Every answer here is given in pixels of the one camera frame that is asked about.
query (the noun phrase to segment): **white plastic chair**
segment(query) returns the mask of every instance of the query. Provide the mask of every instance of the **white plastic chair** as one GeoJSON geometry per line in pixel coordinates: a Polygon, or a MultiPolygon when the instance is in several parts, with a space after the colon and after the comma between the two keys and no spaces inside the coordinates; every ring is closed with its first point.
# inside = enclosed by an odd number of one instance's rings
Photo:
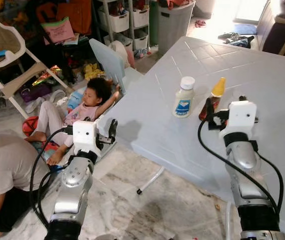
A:
{"type": "Polygon", "coordinates": [[[101,42],[92,38],[89,40],[89,44],[107,76],[114,79],[120,85],[123,94],[126,93],[132,81],[137,81],[143,76],[131,67],[125,68],[121,56],[101,42]]]}
{"type": "Polygon", "coordinates": [[[47,71],[69,93],[73,91],[26,48],[25,40],[14,27],[5,26],[0,23],[0,51],[3,50],[6,51],[5,56],[0,57],[0,68],[5,67],[13,61],[18,60],[24,53],[27,53],[35,61],[35,64],[31,68],[29,68],[27,71],[25,71],[22,75],[18,76],[14,80],[8,82],[5,85],[0,82],[0,90],[4,94],[4,98],[8,99],[25,119],[27,119],[29,116],[14,99],[14,94],[25,82],[30,80],[37,73],[47,71]]]}

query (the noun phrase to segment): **yellow bottle cap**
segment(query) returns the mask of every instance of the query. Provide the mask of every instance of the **yellow bottle cap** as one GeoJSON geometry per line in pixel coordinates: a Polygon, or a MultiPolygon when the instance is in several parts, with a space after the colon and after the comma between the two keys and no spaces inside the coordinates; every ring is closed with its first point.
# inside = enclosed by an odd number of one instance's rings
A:
{"type": "Polygon", "coordinates": [[[213,87],[211,93],[215,95],[216,97],[222,96],[225,92],[225,82],[226,82],[226,78],[221,77],[219,82],[213,87]]]}

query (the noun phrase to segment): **curly hair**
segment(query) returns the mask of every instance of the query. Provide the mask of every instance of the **curly hair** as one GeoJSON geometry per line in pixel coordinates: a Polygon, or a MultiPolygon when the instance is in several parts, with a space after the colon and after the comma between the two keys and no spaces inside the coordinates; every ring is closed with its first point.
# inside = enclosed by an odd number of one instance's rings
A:
{"type": "Polygon", "coordinates": [[[112,86],[102,77],[95,77],[91,79],[87,88],[93,89],[96,92],[98,98],[101,98],[101,105],[104,104],[112,95],[112,86]]]}

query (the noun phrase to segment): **high chair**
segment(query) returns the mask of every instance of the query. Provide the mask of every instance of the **high chair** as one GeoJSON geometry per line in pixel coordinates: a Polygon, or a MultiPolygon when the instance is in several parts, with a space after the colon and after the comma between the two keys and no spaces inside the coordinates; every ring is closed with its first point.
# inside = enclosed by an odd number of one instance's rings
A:
{"type": "Polygon", "coordinates": [[[26,70],[23,74],[11,80],[7,84],[0,82],[0,90],[4,94],[4,98],[8,99],[21,115],[27,119],[29,116],[23,108],[14,99],[15,92],[34,75],[42,71],[48,72],[56,81],[58,81],[69,93],[73,90],[68,87],[59,77],[57,77],[50,69],[44,65],[35,55],[33,55],[25,46],[25,40],[19,32],[12,26],[5,26],[0,23],[0,51],[5,51],[0,56],[0,68],[7,66],[13,61],[18,60],[24,53],[27,53],[35,64],[26,70]]]}

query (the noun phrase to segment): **toddler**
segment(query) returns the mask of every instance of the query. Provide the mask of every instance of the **toddler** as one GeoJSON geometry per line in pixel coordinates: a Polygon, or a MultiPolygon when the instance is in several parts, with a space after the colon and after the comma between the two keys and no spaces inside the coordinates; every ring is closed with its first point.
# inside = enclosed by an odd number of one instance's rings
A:
{"type": "MultiPolygon", "coordinates": [[[[47,139],[46,129],[49,126],[50,134],[61,129],[63,126],[72,125],[78,120],[86,117],[95,121],[104,113],[118,98],[119,85],[112,95],[111,83],[104,78],[96,77],[91,79],[82,97],[82,103],[72,110],[64,120],[61,119],[56,107],[50,101],[44,101],[40,107],[38,124],[32,136],[25,138],[28,142],[44,142],[47,139]]],[[[57,133],[52,140],[59,145],[56,152],[48,159],[49,165],[59,163],[66,150],[73,144],[73,136],[62,132],[57,133]]]]}

